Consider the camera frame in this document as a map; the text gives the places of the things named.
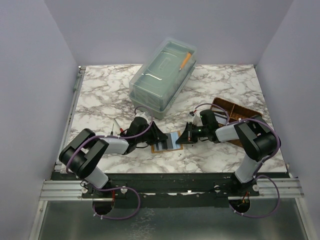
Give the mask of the silver credit card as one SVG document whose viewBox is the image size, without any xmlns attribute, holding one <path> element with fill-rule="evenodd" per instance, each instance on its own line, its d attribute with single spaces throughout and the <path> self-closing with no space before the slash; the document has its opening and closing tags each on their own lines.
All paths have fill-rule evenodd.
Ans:
<svg viewBox="0 0 320 240">
<path fill-rule="evenodd" d="M 161 151 L 173 150 L 174 149 L 172 134 L 171 133 L 166 133 L 165 135 L 167 136 L 166 140 L 158 142 L 153 146 L 154 152 L 161 152 Z"/>
</svg>

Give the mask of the tan card holder wallet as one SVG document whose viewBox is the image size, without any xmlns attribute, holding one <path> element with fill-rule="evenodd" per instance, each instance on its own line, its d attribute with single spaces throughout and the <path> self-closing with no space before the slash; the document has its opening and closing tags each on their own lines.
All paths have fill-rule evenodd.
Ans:
<svg viewBox="0 0 320 240">
<path fill-rule="evenodd" d="M 183 145 L 176 143 L 181 136 L 180 131 L 169 132 L 165 134 L 167 140 L 161 141 L 151 146 L 151 152 L 153 154 L 159 154 L 164 152 L 180 151 L 183 150 Z"/>
</svg>

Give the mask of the grey credit card stack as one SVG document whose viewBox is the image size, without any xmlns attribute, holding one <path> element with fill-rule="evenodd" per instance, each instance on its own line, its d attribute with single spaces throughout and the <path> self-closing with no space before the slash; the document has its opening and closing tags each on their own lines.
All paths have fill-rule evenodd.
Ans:
<svg viewBox="0 0 320 240">
<path fill-rule="evenodd" d="M 214 113 L 214 116 L 216 118 L 216 121 L 219 123 L 219 124 L 222 124 L 222 125 L 225 125 L 226 122 L 227 122 L 227 117 L 224 116 L 224 115 L 221 115 L 221 114 L 217 114 L 217 113 Z"/>
</svg>

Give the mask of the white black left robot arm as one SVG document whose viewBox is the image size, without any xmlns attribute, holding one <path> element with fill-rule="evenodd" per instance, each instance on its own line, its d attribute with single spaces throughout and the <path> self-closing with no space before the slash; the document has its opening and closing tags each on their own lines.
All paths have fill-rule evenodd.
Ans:
<svg viewBox="0 0 320 240">
<path fill-rule="evenodd" d="M 81 180 L 92 184 L 93 191 L 101 198 L 111 191 L 108 176 L 98 168 L 105 154 L 127 155 L 146 143 L 153 146 L 165 142 L 168 136 L 152 121 L 135 117 L 129 128 L 119 136 L 96 135 L 89 128 L 83 129 L 59 154 L 58 159 L 65 165 L 65 171 L 73 172 Z"/>
</svg>

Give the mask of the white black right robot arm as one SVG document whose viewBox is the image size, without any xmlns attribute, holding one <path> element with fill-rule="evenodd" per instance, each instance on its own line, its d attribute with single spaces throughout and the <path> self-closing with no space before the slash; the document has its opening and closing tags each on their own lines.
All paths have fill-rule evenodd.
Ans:
<svg viewBox="0 0 320 240">
<path fill-rule="evenodd" d="M 177 144 L 195 144 L 199 138 L 207 138 L 215 144 L 239 140 L 245 156 L 231 175 L 230 191 L 241 196 L 248 190 L 262 164 L 272 158 L 281 147 L 276 132 L 260 115 L 219 126 L 214 112 L 210 109 L 200 112 L 201 126 L 187 122 Z"/>
</svg>

